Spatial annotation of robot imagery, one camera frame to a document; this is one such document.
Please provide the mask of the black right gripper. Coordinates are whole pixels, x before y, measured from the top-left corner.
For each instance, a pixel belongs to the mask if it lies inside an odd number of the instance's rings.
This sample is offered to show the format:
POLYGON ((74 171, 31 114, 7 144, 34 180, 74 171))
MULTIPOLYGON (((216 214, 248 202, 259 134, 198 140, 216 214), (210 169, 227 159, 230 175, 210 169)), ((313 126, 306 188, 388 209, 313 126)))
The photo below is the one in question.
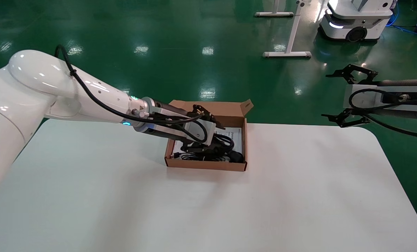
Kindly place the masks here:
MULTIPOLYGON (((417 119, 417 79, 401 81, 373 81, 378 72, 354 64, 348 64, 327 78, 343 78, 350 85, 370 85, 369 91, 364 92, 364 111, 380 116, 392 116, 417 119), (367 78, 357 81, 354 71, 367 75, 367 78)), ((321 114, 340 128, 369 124, 370 119, 363 113, 352 108, 346 108, 338 115, 321 114)))

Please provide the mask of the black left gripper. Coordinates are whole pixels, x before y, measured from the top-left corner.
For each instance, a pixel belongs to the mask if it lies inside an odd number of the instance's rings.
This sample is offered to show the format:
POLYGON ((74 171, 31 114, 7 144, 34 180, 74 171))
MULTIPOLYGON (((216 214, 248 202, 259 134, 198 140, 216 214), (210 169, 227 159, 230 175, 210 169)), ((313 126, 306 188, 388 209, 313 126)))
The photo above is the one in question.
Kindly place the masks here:
MULTIPOLYGON (((148 101, 148 113, 150 119, 157 121, 179 121, 191 117, 199 117, 203 121, 215 122, 215 117, 201 105, 194 104, 192 112, 183 110, 173 105, 159 102, 157 100, 148 101)), ((173 139, 183 142, 180 150, 185 153, 196 153, 197 155, 223 155, 231 150, 231 145, 224 141, 212 142, 209 146, 199 142, 194 142, 182 130, 191 123, 184 124, 148 124, 148 134, 173 139)))

